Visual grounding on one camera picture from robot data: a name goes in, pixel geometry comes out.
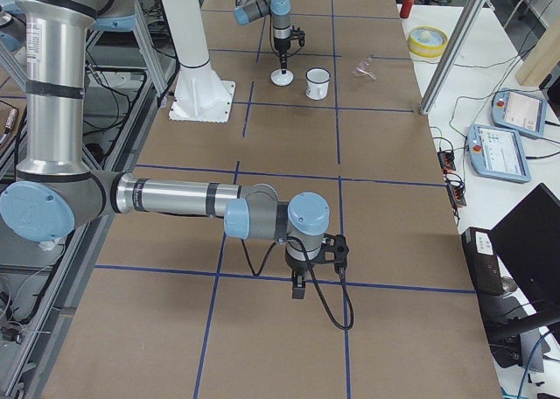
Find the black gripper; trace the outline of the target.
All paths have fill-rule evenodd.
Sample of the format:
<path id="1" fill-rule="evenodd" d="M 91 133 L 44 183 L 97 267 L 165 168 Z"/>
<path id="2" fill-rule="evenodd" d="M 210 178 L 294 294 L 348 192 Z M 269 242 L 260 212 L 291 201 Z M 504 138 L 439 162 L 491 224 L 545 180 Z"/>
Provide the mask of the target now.
<path id="1" fill-rule="evenodd" d="M 285 27 L 283 29 L 272 26 L 272 47 L 279 56 L 281 73 L 286 74 L 288 70 L 288 56 L 291 42 L 296 41 L 299 48 L 296 53 L 305 46 L 305 31 L 301 28 Z"/>
<path id="2" fill-rule="evenodd" d="M 293 299 L 305 298 L 304 273 L 315 265 L 331 264 L 335 273 L 346 280 L 348 246 L 347 239 L 342 234 L 324 234 L 322 242 L 317 247 L 308 247 L 295 235 L 289 235 L 286 243 L 285 260 L 292 268 Z"/>

